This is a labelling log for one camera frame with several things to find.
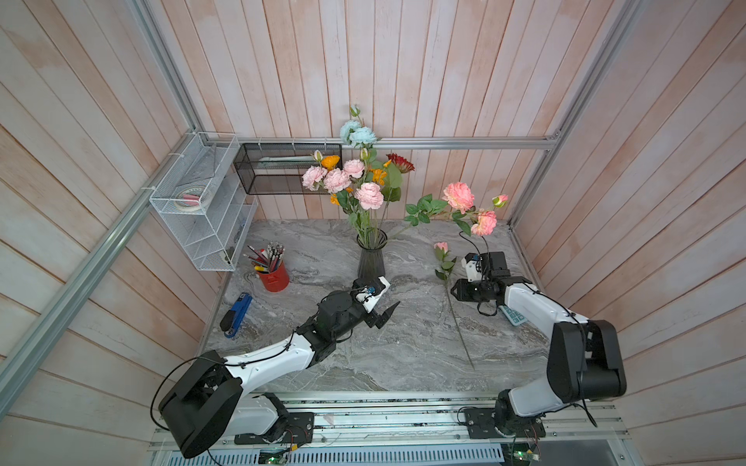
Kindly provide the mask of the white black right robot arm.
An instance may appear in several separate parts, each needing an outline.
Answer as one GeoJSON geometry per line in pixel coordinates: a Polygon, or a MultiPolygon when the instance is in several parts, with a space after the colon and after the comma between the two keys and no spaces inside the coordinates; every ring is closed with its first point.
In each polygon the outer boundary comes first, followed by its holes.
{"type": "Polygon", "coordinates": [[[589,320],[547,296],[528,279],[513,275],[503,252],[468,254],[466,277],[451,294],[460,302],[495,302],[518,314],[549,342],[545,373],[538,379],[503,390],[493,409],[467,408],[465,422],[472,439],[546,435],[542,417],[572,405],[616,398],[627,391],[617,331],[606,320],[589,320]]]}

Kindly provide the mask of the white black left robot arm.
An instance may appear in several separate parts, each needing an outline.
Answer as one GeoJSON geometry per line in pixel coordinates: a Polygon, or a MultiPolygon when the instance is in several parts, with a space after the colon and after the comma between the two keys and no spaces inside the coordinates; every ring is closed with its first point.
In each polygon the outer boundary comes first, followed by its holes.
{"type": "Polygon", "coordinates": [[[362,323],[382,328],[396,309],[376,312],[385,292],[375,287],[334,291],[291,336],[274,345],[242,355],[207,351],[194,357],[157,407],[182,457],[206,454],[225,436],[268,445],[307,443],[306,425],[293,423],[276,394],[256,389],[322,362],[362,323]]]}

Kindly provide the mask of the pink carnation spray stem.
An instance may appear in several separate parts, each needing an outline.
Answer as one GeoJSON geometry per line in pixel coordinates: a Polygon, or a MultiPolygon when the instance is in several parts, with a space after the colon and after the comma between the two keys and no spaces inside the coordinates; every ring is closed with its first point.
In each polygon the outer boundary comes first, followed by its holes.
{"type": "Polygon", "coordinates": [[[341,168],[332,166],[337,156],[321,159],[321,164],[308,168],[301,177],[305,190],[323,190],[330,202],[347,216],[357,235],[373,233],[375,213],[385,203],[384,187],[387,173],[382,169],[369,170],[360,159],[346,161],[341,168]]]}

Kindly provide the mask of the pink peony spray stem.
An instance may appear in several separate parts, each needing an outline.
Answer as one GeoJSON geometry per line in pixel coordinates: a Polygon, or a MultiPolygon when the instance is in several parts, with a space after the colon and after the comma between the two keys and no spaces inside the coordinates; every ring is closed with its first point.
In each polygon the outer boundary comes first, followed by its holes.
{"type": "Polygon", "coordinates": [[[480,209],[468,184],[448,184],[440,198],[434,198],[429,194],[416,204],[407,204],[406,225],[390,235],[389,239],[396,239],[403,232],[420,224],[430,223],[435,217],[444,217],[447,221],[452,221],[464,235],[486,237],[492,235],[497,227],[497,210],[505,207],[509,199],[507,194],[495,196],[491,209],[480,209]]]}

